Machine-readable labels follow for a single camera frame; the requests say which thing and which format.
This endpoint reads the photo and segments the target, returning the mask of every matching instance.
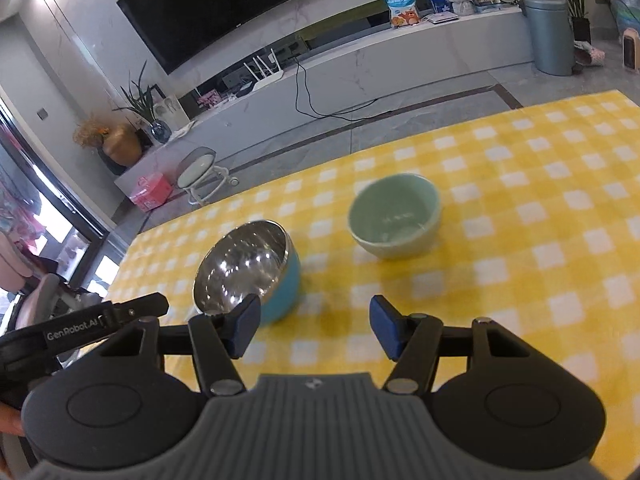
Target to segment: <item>gray trash can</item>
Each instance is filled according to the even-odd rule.
[[[571,75],[574,34],[566,0],[524,0],[536,68],[551,75]]]

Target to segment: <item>pink storage box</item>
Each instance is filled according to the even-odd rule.
[[[165,203],[173,189],[162,173],[153,173],[138,180],[129,199],[142,211],[147,212]]]

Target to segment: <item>light green ceramic bowl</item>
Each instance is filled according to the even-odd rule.
[[[379,258],[404,258],[428,250],[440,225],[440,195],[413,173],[381,178],[363,189],[349,210],[349,230]]]

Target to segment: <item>tablecloth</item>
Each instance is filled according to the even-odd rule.
[[[374,294],[399,310],[468,326],[490,316],[589,384],[607,410],[594,463],[624,478],[640,458],[640,108],[612,91],[504,112],[408,137],[221,200],[139,235],[110,299],[153,291],[164,323],[196,314],[192,286],[233,227],[273,219],[303,267],[299,305],[261,328],[237,367],[261,372],[392,368],[368,323]],[[350,237],[346,216],[369,182],[419,173],[444,206],[436,246],[381,261]],[[442,360],[436,386],[463,370]],[[196,388],[189,358],[167,370]]]

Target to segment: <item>floor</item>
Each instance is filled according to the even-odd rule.
[[[385,142],[513,108],[613,89],[640,104],[640,79],[623,67],[618,42],[594,41],[594,46],[606,52],[606,65],[571,77],[547,75],[533,63],[508,66],[380,98],[345,114],[351,121],[322,118],[280,134],[219,161],[240,184],[225,186],[217,199]],[[176,191],[151,213],[132,207],[113,236],[128,246],[138,233],[194,209],[188,197]]]

